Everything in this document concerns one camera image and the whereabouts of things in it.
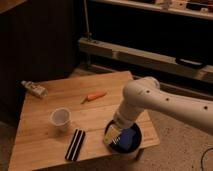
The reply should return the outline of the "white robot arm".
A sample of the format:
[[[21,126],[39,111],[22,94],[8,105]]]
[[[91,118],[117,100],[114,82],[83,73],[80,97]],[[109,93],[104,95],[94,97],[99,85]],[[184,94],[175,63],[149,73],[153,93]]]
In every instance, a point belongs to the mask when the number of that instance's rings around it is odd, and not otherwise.
[[[159,111],[213,135],[213,101],[162,91],[155,78],[144,77],[124,86],[123,100],[105,133],[104,143],[111,144],[145,109]]]

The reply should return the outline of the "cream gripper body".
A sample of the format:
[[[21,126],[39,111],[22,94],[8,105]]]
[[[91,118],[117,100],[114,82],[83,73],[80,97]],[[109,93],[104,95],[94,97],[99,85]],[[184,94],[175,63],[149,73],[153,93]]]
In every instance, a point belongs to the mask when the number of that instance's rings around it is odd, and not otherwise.
[[[121,129],[117,125],[111,124],[106,130],[103,142],[106,145],[110,145],[113,141],[115,141],[118,138],[120,134],[121,134]]]

